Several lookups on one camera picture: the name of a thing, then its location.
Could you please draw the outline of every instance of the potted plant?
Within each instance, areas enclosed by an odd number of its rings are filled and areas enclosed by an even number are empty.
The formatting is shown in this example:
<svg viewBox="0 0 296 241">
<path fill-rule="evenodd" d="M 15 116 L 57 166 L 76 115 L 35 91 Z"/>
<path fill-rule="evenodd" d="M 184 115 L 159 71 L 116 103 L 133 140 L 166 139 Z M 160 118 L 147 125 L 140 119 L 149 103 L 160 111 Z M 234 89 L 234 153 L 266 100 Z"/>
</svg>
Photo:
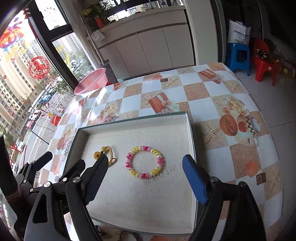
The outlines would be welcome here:
<svg viewBox="0 0 296 241">
<path fill-rule="evenodd" d="M 106 10 L 110 8 L 112 8 L 111 4 L 99 0 L 96 4 L 91 4 L 87 9 L 83 10 L 82 14 L 86 17 L 91 17 L 96 21 L 99 28 L 103 28 L 111 23 L 106 15 Z"/>
</svg>

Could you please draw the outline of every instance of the bracelet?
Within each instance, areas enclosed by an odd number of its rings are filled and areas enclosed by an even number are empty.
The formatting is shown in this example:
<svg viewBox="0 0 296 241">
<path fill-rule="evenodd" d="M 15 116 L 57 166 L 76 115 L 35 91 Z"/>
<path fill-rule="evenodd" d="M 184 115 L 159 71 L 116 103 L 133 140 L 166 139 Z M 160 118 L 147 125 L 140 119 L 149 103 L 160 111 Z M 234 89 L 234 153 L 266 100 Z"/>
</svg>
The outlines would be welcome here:
<svg viewBox="0 0 296 241">
<path fill-rule="evenodd" d="M 133 157 L 134 155 L 139 152 L 139 151 L 149 151 L 151 153 L 153 153 L 154 155 L 156 155 L 157 157 L 157 166 L 150 172 L 147 173 L 138 173 L 137 171 L 135 171 L 132 167 L 132 161 L 133 161 Z M 134 147 L 132 150 L 130 150 L 130 152 L 128 153 L 128 155 L 126 156 L 126 168 L 127 170 L 130 172 L 130 174 L 132 174 L 133 176 L 137 177 L 137 178 L 151 178 L 152 176 L 155 176 L 156 174 L 158 174 L 162 168 L 162 166 L 164 165 L 164 160 L 162 155 L 160 154 L 160 152 L 156 149 L 153 149 L 151 147 L 148 146 L 136 146 Z"/>
<path fill-rule="evenodd" d="M 96 160 L 98 160 L 98 158 L 99 158 L 102 154 L 107 154 L 109 151 L 110 151 L 110 160 L 108 161 L 108 166 L 110 167 L 110 166 L 112 166 L 115 162 L 117 162 L 117 159 L 116 159 L 116 158 L 113 158 L 113 151 L 112 151 L 112 149 L 111 149 L 110 146 L 103 146 L 103 147 L 101 148 L 101 152 L 96 151 L 96 152 L 94 153 L 94 158 L 95 158 Z"/>
</svg>

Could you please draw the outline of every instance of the gold hair accessory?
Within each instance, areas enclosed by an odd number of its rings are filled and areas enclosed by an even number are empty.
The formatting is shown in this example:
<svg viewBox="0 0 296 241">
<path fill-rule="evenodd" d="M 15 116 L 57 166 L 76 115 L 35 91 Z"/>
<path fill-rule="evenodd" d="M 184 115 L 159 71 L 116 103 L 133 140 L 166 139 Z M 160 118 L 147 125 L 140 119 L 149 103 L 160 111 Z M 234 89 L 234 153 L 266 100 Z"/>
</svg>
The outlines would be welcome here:
<svg viewBox="0 0 296 241">
<path fill-rule="evenodd" d="M 98 158 L 99 158 L 102 154 L 105 154 L 105 155 L 106 155 L 109 151 L 110 151 L 110 160 L 109 160 L 109 162 L 108 162 L 108 166 L 110 167 L 110 166 L 112 166 L 115 162 L 117 162 L 117 159 L 116 159 L 116 158 L 113 158 L 113 151 L 112 151 L 112 149 L 111 149 L 110 146 L 103 146 L 102 149 L 101 149 L 101 152 L 96 151 L 96 152 L 94 153 L 94 158 L 95 158 L 96 160 L 98 160 Z"/>
</svg>

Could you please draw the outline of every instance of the blue plastic stool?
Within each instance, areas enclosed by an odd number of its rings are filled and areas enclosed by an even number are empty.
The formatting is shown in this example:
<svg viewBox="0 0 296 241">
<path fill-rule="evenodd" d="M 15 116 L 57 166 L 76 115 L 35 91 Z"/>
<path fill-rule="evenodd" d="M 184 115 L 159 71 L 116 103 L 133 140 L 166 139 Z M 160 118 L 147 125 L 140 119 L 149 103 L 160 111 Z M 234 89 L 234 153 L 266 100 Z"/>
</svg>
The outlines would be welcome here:
<svg viewBox="0 0 296 241">
<path fill-rule="evenodd" d="M 247 52 L 247 59 L 243 58 L 242 51 Z M 225 64 L 234 72 L 236 69 L 246 69 L 250 76 L 250 50 L 247 45 L 230 43 L 226 46 Z"/>
</svg>

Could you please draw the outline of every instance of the pink plastic basin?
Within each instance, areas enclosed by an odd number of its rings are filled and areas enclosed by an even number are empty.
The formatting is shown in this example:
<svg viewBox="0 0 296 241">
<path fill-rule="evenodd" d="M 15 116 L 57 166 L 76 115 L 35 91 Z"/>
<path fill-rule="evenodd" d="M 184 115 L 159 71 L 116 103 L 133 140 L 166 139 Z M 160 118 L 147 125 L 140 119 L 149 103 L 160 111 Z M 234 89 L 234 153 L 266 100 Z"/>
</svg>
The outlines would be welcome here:
<svg viewBox="0 0 296 241">
<path fill-rule="evenodd" d="M 108 81 L 105 71 L 105 68 L 99 68 L 85 76 L 76 86 L 74 94 L 80 95 L 82 93 L 105 87 Z"/>
</svg>

